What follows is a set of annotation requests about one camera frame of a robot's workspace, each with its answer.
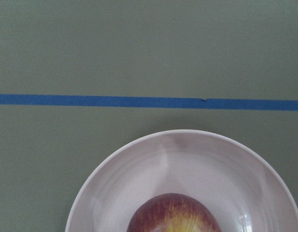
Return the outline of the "red apple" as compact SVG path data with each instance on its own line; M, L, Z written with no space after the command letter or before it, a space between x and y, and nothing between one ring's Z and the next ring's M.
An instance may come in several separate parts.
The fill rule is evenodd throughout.
M220 232L213 214L196 199L178 193L151 198L132 216L128 232Z

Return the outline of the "pink plate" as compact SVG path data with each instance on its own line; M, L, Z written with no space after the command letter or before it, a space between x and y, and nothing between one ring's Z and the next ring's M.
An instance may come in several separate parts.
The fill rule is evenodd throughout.
M258 154L227 137L168 130L132 141L87 178L68 232L124 232L134 212L163 193L201 202L224 232L298 232L286 184Z

